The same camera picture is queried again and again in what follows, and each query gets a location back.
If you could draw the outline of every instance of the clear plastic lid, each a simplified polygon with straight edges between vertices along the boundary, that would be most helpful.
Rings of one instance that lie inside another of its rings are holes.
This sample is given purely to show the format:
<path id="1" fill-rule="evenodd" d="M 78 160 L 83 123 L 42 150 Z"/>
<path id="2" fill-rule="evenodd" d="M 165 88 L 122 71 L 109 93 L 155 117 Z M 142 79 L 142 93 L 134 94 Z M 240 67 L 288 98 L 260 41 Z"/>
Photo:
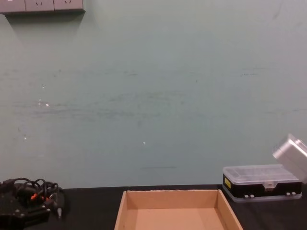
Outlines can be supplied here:
<path id="1" fill-rule="evenodd" d="M 229 166 L 223 168 L 224 175 L 237 185 L 263 184 L 274 188 L 278 183 L 301 182 L 281 164 Z"/>

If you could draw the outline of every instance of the black table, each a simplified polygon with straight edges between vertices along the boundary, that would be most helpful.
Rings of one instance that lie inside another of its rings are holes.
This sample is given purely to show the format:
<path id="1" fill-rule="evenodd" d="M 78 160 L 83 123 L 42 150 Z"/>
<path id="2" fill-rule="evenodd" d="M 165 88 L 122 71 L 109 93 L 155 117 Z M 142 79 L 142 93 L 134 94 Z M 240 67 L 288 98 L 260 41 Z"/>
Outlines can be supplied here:
<path id="1" fill-rule="evenodd" d="M 48 223 L 25 230 L 113 230 L 125 190 L 220 188 L 220 185 L 170 185 L 66 189 L 70 212 L 65 220 L 58 221 L 51 215 Z M 307 186 L 303 187 L 303 194 L 307 195 Z M 299 200 L 245 204 L 227 199 L 244 230 L 307 230 L 306 196 Z"/>

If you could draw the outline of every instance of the yellow label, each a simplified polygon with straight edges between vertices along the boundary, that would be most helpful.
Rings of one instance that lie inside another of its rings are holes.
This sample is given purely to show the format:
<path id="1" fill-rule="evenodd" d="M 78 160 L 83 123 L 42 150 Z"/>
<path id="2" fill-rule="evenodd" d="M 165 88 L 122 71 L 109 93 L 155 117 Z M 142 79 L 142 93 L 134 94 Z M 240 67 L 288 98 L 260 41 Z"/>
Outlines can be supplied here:
<path id="1" fill-rule="evenodd" d="M 231 188 L 231 183 L 230 183 L 230 181 L 225 177 L 225 184 L 229 187 L 229 188 Z"/>

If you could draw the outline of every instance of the light green wall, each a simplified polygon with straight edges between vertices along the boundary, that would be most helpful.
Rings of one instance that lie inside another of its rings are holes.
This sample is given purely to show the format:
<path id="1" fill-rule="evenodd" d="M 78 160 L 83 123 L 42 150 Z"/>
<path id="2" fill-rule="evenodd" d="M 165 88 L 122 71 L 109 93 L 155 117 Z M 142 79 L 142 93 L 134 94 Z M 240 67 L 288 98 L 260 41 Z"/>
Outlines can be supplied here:
<path id="1" fill-rule="evenodd" d="M 85 1 L 0 17 L 0 180 L 216 184 L 307 140 L 304 0 Z"/>

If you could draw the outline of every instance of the cardboard box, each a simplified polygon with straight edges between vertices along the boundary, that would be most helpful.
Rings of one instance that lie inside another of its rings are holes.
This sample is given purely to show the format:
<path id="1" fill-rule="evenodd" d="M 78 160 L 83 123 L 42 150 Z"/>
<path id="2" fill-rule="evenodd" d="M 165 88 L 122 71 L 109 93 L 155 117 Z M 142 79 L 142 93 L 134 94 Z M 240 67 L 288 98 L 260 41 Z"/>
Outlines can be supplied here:
<path id="1" fill-rule="evenodd" d="M 115 230 L 243 230 L 221 190 L 123 193 Z"/>

